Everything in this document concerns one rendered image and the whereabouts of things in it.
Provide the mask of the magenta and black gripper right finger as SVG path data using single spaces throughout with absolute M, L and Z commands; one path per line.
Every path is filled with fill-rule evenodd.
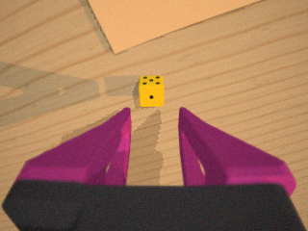
M 178 135 L 184 186 L 277 183 L 289 196 L 295 190 L 296 180 L 283 160 L 219 130 L 184 107 L 179 108 Z

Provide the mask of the yellow die with black pips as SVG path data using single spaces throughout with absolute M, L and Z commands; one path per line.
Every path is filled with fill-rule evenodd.
M 139 94 L 141 107 L 163 107 L 163 76 L 141 76 L 139 83 Z

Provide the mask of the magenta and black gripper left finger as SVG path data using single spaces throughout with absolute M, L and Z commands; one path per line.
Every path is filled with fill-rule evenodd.
M 131 130 L 131 110 L 126 107 L 106 122 L 26 161 L 15 181 L 37 179 L 126 186 Z

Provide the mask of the orange mat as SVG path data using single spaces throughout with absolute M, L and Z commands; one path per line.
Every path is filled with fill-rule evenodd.
M 115 53 L 260 0 L 89 0 Z

